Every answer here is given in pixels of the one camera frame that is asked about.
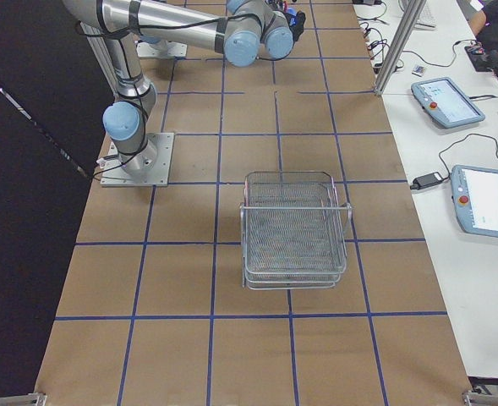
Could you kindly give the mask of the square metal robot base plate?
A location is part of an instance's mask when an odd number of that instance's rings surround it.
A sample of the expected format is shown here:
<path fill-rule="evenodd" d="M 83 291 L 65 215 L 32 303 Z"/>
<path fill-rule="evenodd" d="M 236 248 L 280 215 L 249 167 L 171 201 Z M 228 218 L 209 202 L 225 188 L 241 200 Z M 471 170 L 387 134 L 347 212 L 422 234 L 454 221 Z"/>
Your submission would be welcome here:
<path fill-rule="evenodd" d="M 174 133 L 148 133 L 146 148 L 130 162 L 129 158 L 119 160 L 118 149 L 111 141 L 107 155 L 102 158 L 99 171 L 102 187 L 167 187 L 171 167 Z"/>

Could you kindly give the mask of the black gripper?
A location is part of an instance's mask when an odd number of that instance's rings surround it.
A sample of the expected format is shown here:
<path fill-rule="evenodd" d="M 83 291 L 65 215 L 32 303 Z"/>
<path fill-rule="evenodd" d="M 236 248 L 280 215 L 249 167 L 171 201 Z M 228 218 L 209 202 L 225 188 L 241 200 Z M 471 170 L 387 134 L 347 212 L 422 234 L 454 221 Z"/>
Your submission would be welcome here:
<path fill-rule="evenodd" d="M 288 27 L 292 32 L 293 41 L 297 42 L 304 33 L 306 15 L 303 11 L 295 11 L 293 8 L 289 8 L 284 12 L 284 16 L 287 20 Z"/>

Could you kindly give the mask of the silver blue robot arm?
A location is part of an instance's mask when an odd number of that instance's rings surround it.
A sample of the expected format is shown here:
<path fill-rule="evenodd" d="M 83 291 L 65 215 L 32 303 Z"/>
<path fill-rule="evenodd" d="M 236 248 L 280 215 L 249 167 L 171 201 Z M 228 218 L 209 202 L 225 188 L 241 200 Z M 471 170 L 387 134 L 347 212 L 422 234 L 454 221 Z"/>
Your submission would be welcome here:
<path fill-rule="evenodd" d="M 236 67 L 247 67 L 265 49 L 272 60 L 287 57 L 304 32 L 305 14 L 284 1 L 229 1 L 226 16 L 216 16 L 164 1 L 66 1 L 78 20 L 76 29 L 97 45 L 96 59 L 111 83 L 116 101 L 102 122 L 117 153 L 102 175 L 119 174 L 132 184 L 147 185 L 151 173 L 168 170 L 160 162 L 166 147 L 146 129 L 156 103 L 156 88 L 140 64 L 145 43 L 160 58 L 177 46 L 193 46 L 223 55 Z"/>

